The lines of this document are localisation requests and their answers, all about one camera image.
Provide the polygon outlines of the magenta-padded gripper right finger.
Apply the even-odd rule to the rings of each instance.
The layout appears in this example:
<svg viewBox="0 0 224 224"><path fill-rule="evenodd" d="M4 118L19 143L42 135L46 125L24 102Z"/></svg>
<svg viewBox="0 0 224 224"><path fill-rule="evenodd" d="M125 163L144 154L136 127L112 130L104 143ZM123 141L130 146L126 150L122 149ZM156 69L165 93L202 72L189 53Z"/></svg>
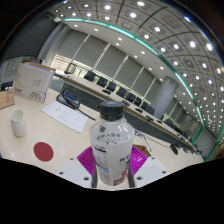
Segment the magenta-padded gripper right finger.
<svg viewBox="0 0 224 224"><path fill-rule="evenodd" d="M138 148L132 148L128 170L128 183L130 187L143 187L166 175L166 168L156 157L148 157Z"/></svg>

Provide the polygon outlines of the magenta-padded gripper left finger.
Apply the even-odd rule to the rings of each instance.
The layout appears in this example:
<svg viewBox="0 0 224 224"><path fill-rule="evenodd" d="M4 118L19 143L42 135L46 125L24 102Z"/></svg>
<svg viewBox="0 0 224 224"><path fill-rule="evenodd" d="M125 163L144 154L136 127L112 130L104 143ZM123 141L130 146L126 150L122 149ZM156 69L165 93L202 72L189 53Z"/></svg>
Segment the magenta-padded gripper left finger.
<svg viewBox="0 0 224 224"><path fill-rule="evenodd" d="M97 170L92 147L88 147L75 158L68 159L57 175L84 188L96 188Z"/></svg>

